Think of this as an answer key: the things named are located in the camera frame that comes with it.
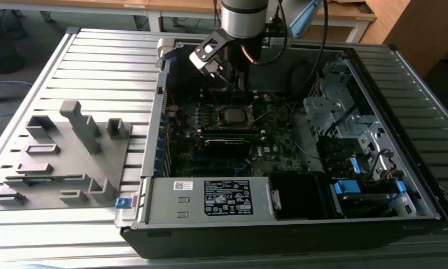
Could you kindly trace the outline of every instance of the power supply label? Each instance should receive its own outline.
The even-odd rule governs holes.
[[[204,181],[204,213],[208,216],[252,215],[248,180]]]

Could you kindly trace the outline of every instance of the metal slatted table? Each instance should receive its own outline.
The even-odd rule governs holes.
[[[140,187],[140,168],[159,69],[157,40],[163,36],[204,39],[203,35],[80,29],[65,34],[34,86],[0,138],[0,188],[20,156],[24,125],[32,115],[58,114],[61,101],[78,100],[96,122],[121,118],[133,124],[120,192]],[[448,194],[448,112],[405,64],[401,54],[383,45],[352,47],[373,76],[411,139]],[[305,256],[259,256],[212,259],[145,260],[138,257],[113,225],[113,208],[0,212],[0,268],[42,264],[66,268],[143,266],[252,266],[315,262],[447,257],[448,229],[415,236],[380,249],[312,253]]]

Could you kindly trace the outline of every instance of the label sticker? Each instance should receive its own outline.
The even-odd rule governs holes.
[[[192,190],[192,181],[175,181],[173,182],[175,191],[191,191]]]
[[[125,4],[125,7],[144,8],[144,5],[141,5],[141,4]]]
[[[252,215],[248,180],[204,181],[204,213],[208,216]]]

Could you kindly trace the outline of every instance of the blue latch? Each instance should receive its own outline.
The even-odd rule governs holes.
[[[396,182],[396,187],[397,187],[397,190],[400,192],[404,192],[407,190],[407,187],[405,187],[405,184],[403,183],[403,181]]]
[[[133,199],[132,198],[117,198],[114,207],[117,209],[130,209],[133,208]]]
[[[360,187],[356,180],[340,180],[333,184],[336,194],[360,193]]]
[[[361,174],[361,170],[360,170],[360,166],[357,163],[357,159],[356,158],[351,158],[351,163],[353,165],[353,171],[356,172],[356,174]]]

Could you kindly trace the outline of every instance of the barcode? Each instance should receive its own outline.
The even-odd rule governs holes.
[[[192,181],[175,181],[173,182],[175,191],[191,191],[192,190]]]

